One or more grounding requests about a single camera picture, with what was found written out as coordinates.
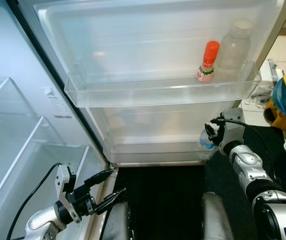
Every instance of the refrigerator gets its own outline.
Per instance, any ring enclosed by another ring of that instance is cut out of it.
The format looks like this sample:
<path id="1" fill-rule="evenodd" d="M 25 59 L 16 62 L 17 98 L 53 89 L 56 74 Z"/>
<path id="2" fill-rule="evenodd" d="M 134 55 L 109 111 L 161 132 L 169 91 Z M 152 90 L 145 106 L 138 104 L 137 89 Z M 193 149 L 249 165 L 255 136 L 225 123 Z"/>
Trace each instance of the refrigerator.
<path id="1" fill-rule="evenodd" d="M 197 81 L 206 43 L 239 18 L 254 28 L 237 79 Z M 204 123 L 250 96 L 285 20 L 286 0 L 0 0 L 0 239 L 56 162 L 73 166 L 76 187 L 115 167 L 91 189 L 97 201 L 119 168 L 204 165 L 215 152 L 200 144 Z M 12 238 L 57 200 L 54 178 Z M 98 239 L 104 219 L 57 239 Z"/>

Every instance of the sticker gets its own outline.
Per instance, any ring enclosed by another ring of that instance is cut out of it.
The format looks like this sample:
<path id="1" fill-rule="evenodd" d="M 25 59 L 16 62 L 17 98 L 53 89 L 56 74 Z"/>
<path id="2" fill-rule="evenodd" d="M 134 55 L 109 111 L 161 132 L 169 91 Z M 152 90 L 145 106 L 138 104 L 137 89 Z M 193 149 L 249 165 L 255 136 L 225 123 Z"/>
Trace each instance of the sticker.
<path id="1" fill-rule="evenodd" d="M 213 72 L 214 70 L 203 71 L 200 67 L 196 73 L 196 78 L 201 82 L 210 82 L 213 79 Z"/>
<path id="2" fill-rule="evenodd" d="M 43 87 L 44 93 L 49 99 L 50 105 L 52 107 L 54 117 L 58 119 L 72 119 L 70 115 L 71 111 L 67 104 L 55 95 L 54 91 L 50 87 Z"/>

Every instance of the gray robot arm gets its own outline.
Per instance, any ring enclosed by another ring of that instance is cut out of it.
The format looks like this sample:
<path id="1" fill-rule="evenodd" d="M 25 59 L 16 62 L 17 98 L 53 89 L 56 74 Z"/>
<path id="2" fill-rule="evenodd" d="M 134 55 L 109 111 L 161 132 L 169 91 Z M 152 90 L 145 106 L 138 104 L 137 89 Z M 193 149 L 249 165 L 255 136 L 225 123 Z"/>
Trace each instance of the gray robot arm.
<path id="1" fill-rule="evenodd" d="M 286 193 L 263 168 L 262 159 L 244 145 L 243 125 L 227 122 L 244 121 L 241 108 L 233 108 L 212 120 L 219 125 L 215 132 L 210 125 L 205 128 L 223 155 L 227 155 L 238 176 L 239 183 L 252 204 L 261 239 L 286 240 Z"/>

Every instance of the plastic bottle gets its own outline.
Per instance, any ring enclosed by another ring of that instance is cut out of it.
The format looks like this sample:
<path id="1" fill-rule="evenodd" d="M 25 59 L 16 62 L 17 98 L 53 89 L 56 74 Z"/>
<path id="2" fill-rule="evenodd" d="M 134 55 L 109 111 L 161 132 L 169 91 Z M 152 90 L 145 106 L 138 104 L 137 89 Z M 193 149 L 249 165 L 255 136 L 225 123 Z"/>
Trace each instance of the plastic bottle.
<path id="1" fill-rule="evenodd" d="M 216 75 L 222 82 L 232 82 L 244 64 L 251 46 L 253 23 L 245 18 L 233 22 L 230 32 L 221 41 L 215 61 Z"/>
<path id="2" fill-rule="evenodd" d="M 201 143 L 201 145 L 203 145 L 207 149 L 212 149 L 215 146 L 212 141 L 209 141 L 208 135 L 205 129 L 201 133 L 199 142 Z"/>
<path id="3" fill-rule="evenodd" d="M 206 45 L 203 64 L 199 67 L 196 73 L 196 78 L 201 82 L 209 82 L 213 79 L 214 61 L 219 49 L 219 43 L 210 41 Z"/>

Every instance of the tiled floor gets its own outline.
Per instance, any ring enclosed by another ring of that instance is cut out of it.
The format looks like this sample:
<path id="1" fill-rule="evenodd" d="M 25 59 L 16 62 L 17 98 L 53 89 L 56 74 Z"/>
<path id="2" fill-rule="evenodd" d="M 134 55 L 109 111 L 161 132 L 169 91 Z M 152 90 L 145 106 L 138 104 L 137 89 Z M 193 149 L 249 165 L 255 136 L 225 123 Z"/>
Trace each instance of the tiled floor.
<path id="1" fill-rule="evenodd" d="M 277 68 L 282 69 L 286 73 L 286 36 L 278 36 L 266 59 L 273 59 L 277 64 Z M 264 119 L 264 110 L 262 108 L 254 105 L 244 105 L 244 103 L 242 103 L 242 108 L 246 123 L 257 126 L 269 126 Z"/>

